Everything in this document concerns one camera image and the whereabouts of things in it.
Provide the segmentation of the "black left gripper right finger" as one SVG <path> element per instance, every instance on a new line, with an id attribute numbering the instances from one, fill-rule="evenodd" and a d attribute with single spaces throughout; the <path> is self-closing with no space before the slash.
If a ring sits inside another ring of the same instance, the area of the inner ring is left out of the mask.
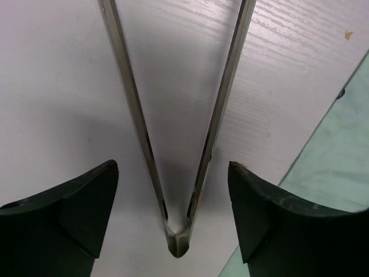
<path id="1" fill-rule="evenodd" d="M 228 188 L 242 260 L 251 276 L 367 276 L 368 211 L 305 200 L 238 162 Z"/>

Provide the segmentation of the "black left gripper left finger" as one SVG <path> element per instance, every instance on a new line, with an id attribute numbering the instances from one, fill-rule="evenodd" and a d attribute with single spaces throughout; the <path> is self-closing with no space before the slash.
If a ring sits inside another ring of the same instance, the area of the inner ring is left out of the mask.
<path id="1" fill-rule="evenodd" d="M 103 245 L 118 165 L 1 207 L 1 276 L 90 276 Z"/>

